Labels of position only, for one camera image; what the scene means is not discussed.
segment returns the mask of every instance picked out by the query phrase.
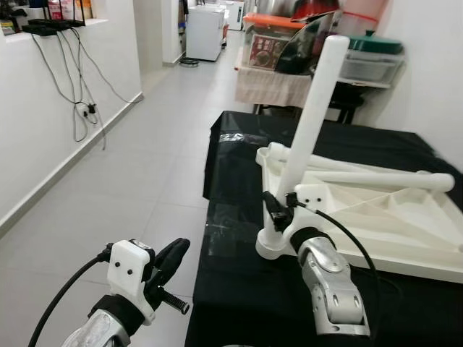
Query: white wall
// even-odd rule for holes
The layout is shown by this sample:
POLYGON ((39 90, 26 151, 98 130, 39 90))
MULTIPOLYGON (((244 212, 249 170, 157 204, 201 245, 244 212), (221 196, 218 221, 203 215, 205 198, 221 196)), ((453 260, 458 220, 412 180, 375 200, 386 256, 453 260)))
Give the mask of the white wall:
POLYGON ((183 53, 179 39, 179 1, 161 0, 161 13, 163 62, 174 63, 183 53))
POLYGON ((378 34, 404 43, 407 65, 355 122, 416 132, 463 171, 463 1, 389 0, 378 34))
POLYGON ((133 0, 140 72, 150 74, 162 67, 161 2, 133 0))
MULTIPOLYGON (((82 41, 116 90, 130 100, 141 90, 132 2, 93 2, 98 16, 108 21, 80 28, 82 41)), ((56 36, 37 40, 62 90, 70 95, 56 36)), ((106 123, 124 103, 111 93, 88 61, 84 62, 85 79, 106 123)), ((77 81, 77 71, 73 69, 72 73, 77 81)), ((57 94, 30 35, 5 38, 0 33, 0 223, 84 145, 72 139, 71 110, 72 105, 57 94)))

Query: white refrigerator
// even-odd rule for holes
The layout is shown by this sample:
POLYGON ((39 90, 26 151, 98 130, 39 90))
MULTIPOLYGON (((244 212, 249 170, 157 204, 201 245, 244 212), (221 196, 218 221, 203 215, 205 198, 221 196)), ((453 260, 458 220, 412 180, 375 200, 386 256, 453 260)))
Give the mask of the white refrigerator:
POLYGON ((188 9, 187 57, 215 61, 222 49, 225 8, 198 5, 188 9))
POLYGON ((243 21, 243 11, 245 3, 241 1, 225 1, 226 9, 229 10, 229 29, 230 30, 241 30, 243 21))

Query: black tablecloth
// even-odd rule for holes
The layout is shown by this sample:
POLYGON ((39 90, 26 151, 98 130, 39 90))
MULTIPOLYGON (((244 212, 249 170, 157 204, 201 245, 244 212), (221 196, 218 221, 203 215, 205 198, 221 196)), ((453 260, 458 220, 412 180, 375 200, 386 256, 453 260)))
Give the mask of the black tablecloth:
MULTIPOLYGON (((297 123, 274 116, 225 111, 212 127, 204 196, 210 200, 194 307, 186 346, 315 346, 310 292, 295 258, 269 261, 255 240, 263 226, 259 147, 290 146, 297 123)), ((315 154, 408 171, 447 172, 456 180, 450 198, 463 208, 462 175, 416 134, 326 122, 315 154)), ((461 285, 381 273, 383 320, 376 346, 463 346, 461 285)), ((370 324, 376 321, 372 277, 353 270, 370 324)))

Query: white pipe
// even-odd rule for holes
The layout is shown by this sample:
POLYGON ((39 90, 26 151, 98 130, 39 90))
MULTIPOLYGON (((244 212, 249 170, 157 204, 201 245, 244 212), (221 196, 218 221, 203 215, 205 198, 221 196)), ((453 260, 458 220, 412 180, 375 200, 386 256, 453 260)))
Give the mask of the white pipe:
POLYGON ((394 186, 429 189, 448 192, 455 185, 454 177, 448 173, 359 173, 336 171, 311 171, 311 176, 322 181, 355 183, 373 186, 394 186))
POLYGON ((276 192, 276 198, 282 203, 285 203, 285 194, 293 192, 304 176, 348 47, 349 39, 345 36, 332 35, 325 40, 276 192))
MULTIPOLYGON (((277 142, 270 142, 268 145, 268 156, 278 161, 288 161, 290 148, 277 142)), ((366 168, 360 168, 346 161, 334 160, 312 154, 309 159, 309 166, 317 168, 328 168, 331 170, 350 171, 350 172, 373 172, 366 168)))

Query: green lid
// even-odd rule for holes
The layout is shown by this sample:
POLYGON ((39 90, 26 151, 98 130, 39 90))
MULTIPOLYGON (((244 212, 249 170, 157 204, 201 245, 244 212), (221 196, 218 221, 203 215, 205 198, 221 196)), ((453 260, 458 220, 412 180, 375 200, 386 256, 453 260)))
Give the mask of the green lid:
POLYGON ((373 36, 374 31, 367 30, 365 36, 349 36, 349 49, 371 53, 399 54, 403 46, 400 41, 373 36))

